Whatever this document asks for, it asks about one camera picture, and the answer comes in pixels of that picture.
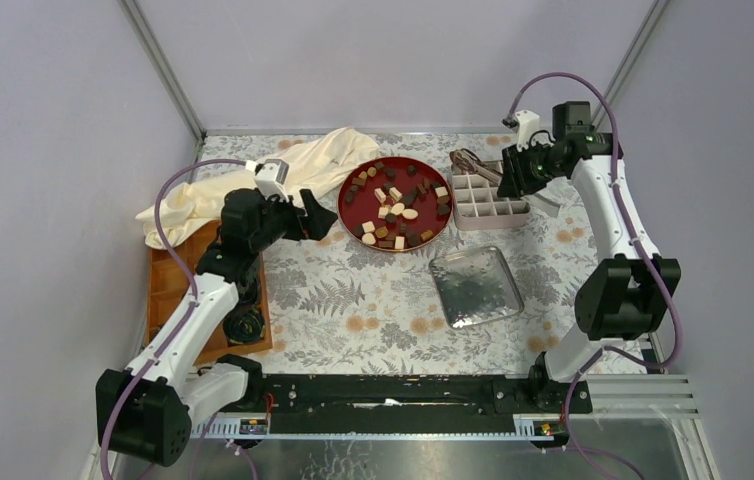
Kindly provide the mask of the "silver metal tongs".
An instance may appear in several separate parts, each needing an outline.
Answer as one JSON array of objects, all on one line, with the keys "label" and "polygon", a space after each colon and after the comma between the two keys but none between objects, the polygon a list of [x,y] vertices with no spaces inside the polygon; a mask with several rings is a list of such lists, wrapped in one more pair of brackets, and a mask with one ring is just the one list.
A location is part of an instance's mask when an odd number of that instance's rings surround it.
[{"label": "silver metal tongs", "polygon": [[485,164],[471,150],[466,148],[453,150],[449,153],[449,159],[452,165],[461,172],[476,174],[496,186],[502,182],[503,174]]}]

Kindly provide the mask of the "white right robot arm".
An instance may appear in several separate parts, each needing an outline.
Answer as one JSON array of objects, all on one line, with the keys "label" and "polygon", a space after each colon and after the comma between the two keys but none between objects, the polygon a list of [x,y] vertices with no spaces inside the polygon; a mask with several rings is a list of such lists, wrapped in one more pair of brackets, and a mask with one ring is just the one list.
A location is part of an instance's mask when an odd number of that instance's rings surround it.
[{"label": "white right robot arm", "polygon": [[665,258],[649,238],[629,192],[617,131],[600,132],[584,101],[553,109],[546,142],[537,142],[540,119],[512,109],[504,124],[515,134],[502,152],[499,194],[529,198],[565,178],[583,201],[596,242],[598,264],[577,290],[575,324],[560,343],[537,357],[523,394],[536,410],[567,412],[584,374],[606,353],[646,366],[626,352],[627,341],[655,332],[675,308],[677,260]]}]

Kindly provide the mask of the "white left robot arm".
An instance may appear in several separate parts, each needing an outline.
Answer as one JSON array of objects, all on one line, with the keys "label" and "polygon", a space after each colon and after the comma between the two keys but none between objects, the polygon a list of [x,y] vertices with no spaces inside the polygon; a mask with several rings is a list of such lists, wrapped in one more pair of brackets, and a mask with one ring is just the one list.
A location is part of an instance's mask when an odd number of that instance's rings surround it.
[{"label": "white left robot arm", "polygon": [[228,193],[215,240],[189,277],[181,302],[148,346],[123,370],[105,370],[95,386],[101,467],[109,452],[160,466],[182,455],[194,426],[233,404],[249,411],[262,401],[261,369],[234,356],[196,380],[197,357],[225,316],[258,282],[261,254],[278,240],[318,241],[336,223],[308,189],[302,206],[257,189]]}]

